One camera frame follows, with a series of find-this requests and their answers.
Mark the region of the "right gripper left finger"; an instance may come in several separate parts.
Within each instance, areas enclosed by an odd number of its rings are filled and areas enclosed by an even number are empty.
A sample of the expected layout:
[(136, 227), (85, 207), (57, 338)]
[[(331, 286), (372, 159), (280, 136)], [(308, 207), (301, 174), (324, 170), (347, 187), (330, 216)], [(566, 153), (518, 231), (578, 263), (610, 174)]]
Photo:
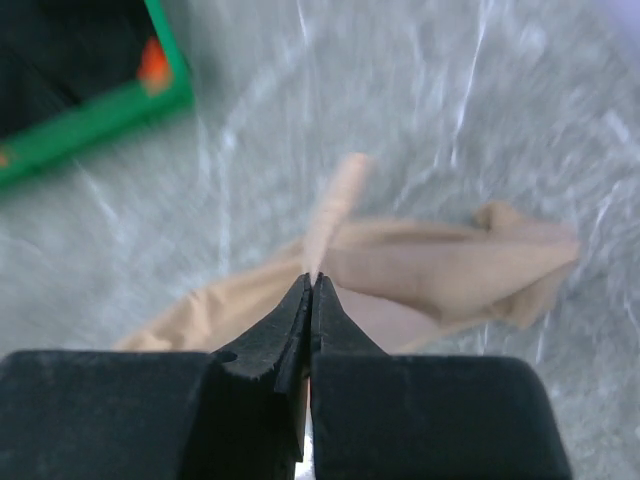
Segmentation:
[(5, 479), (291, 479), (312, 288), (211, 353), (22, 350), (1, 363)]

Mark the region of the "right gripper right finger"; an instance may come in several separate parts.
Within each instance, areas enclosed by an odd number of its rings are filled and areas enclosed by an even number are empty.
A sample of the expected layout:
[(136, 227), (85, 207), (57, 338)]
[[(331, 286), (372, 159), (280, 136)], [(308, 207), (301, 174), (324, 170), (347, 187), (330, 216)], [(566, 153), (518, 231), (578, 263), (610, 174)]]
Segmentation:
[(389, 355), (327, 277), (311, 307), (311, 416), (319, 479), (569, 479), (550, 400), (506, 356)]

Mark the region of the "beige t shirt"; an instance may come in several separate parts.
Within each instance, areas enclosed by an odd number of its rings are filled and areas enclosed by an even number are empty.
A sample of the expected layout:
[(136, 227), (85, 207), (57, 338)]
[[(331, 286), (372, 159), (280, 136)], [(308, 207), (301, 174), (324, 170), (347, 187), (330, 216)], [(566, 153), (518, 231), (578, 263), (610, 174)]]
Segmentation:
[(331, 279), (349, 317), (389, 353), (491, 320), (525, 328), (550, 311), (577, 263), (576, 234), (493, 202), (471, 227), (353, 221), (370, 159), (347, 156), (306, 234), (265, 263), (192, 291), (118, 343), (124, 351), (213, 351), (271, 312), (301, 274)]

